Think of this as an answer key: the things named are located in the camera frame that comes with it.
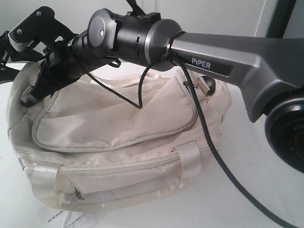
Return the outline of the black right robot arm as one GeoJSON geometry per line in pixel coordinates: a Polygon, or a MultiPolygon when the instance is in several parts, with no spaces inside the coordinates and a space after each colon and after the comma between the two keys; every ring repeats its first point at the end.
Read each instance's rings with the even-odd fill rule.
{"type": "Polygon", "coordinates": [[[171,19],[141,10],[119,15],[96,11],[87,29],[73,34],[49,7],[21,25],[22,41],[49,49],[36,83],[21,98],[30,107],[80,76],[119,59],[167,71],[173,66],[237,86],[247,115],[266,115],[265,135],[273,151],[304,170],[304,40],[184,32],[171,19]]]}

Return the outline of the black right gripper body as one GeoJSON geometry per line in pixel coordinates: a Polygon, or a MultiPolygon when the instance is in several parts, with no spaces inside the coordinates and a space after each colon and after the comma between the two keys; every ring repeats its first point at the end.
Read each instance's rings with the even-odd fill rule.
{"type": "Polygon", "coordinates": [[[83,70],[67,45],[58,45],[56,53],[49,54],[40,64],[40,73],[35,83],[36,93],[54,93],[83,75],[83,70]]]}

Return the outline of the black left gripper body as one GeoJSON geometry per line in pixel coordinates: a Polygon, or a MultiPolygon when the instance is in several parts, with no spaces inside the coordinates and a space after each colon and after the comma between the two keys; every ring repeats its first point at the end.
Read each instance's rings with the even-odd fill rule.
{"type": "Polygon", "coordinates": [[[0,70],[6,70],[6,64],[11,62],[30,61],[37,62],[43,59],[43,55],[35,51],[31,46],[25,50],[17,51],[9,41],[9,32],[6,30],[0,33],[0,70]]]}

